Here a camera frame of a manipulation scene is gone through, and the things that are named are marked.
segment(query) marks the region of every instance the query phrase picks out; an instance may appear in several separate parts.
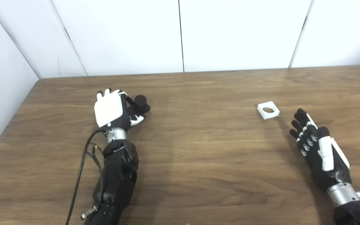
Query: round hole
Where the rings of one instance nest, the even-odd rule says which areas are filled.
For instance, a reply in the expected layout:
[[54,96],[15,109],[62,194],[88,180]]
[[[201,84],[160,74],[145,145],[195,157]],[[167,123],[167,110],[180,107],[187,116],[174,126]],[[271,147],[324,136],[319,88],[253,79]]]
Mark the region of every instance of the round hole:
[[274,110],[268,107],[262,108],[263,111],[267,112],[267,113],[274,113]]

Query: robotic hand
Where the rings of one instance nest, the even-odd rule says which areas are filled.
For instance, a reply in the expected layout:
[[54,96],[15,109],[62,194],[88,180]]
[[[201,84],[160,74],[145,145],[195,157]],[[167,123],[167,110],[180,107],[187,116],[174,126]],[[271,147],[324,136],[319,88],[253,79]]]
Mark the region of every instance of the robotic hand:
[[295,128],[290,134],[311,169],[314,183],[326,191],[336,209],[337,225],[360,225],[360,192],[355,192],[350,176],[350,164],[326,127],[315,125],[301,108],[294,114]]
[[121,90],[97,93],[95,117],[98,126],[106,130],[108,145],[102,152],[104,168],[93,193],[93,206],[82,215],[85,225],[117,225],[130,203],[137,180],[138,156],[126,133],[144,120],[144,114],[150,110],[146,101],[143,95],[133,100]]

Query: white back of hand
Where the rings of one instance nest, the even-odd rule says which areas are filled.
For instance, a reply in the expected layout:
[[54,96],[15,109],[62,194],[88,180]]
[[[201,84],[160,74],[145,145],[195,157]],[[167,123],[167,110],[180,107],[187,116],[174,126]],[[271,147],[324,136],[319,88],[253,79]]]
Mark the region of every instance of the white back of hand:
[[123,115],[123,107],[119,90],[111,93],[110,89],[106,89],[104,96],[99,92],[94,105],[94,111],[95,119],[99,127],[121,117]]

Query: wire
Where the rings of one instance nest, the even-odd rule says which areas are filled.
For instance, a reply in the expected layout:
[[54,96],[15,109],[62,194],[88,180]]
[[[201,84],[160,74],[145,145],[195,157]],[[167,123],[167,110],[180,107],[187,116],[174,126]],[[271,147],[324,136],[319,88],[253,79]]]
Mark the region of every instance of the wire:
[[99,199],[99,203],[102,203],[103,202],[103,198],[104,198],[104,178],[103,178],[103,170],[101,168],[101,164],[100,164],[100,161],[97,159],[97,157],[95,156],[95,148],[92,149],[92,154],[90,154],[89,152],[86,153],[87,155],[89,155],[95,162],[95,164],[97,165],[98,167],[98,171],[100,172],[100,199]]
[[101,153],[103,152],[103,150],[97,144],[95,144],[94,142],[90,142],[90,144],[93,144],[94,145],[93,148],[97,148]]
[[86,153],[87,153],[87,148],[90,145],[91,139],[93,139],[94,135],[100,133],[100,132],[106,132],[105,129],[98,129],[95,130],[90,137],[88,138],[86,145],[84,146],[84,151],[81,157],[81,162],[80,162],[80,168],[79,168],[79,172],[77,173],[77,179],[76,179],[76,184],[74,185],[74,191],[73,191],[73,196],[72,196],[72,202],[70,203],[70,208],[69,208],[69,213],[67,215],[67,219],[66,219],[66,223],[65,225],[69,225],[69,221],[70,221],[70,217],[72,216],[72,212],[73,212],[73,207],[74,207],[74,202],[76,200],[76,195],[77,195],[77,189],[79,187],[79,183],[80,183],[80,177],[81,177],[81,173],[83,171],[83,166],[84,166],[84,160],[86,159]]

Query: tabletop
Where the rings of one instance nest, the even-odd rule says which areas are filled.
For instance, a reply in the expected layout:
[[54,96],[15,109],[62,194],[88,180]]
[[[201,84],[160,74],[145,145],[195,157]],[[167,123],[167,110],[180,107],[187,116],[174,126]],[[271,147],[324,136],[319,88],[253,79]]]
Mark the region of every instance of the tabletop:
[[[360,66],[52,78],[38,81],[0,137],[0,225],[64,224],[96,93],[147,97],[127,133],[138,151],[123,225],[333,224],[289,135],[303,108],[351,164],[360,190]],[[257,104],[280,115],[263,120]],[[94,142],[104,147],[97,134]],[[71,224],[92,205],[99,173],[86,159]]]

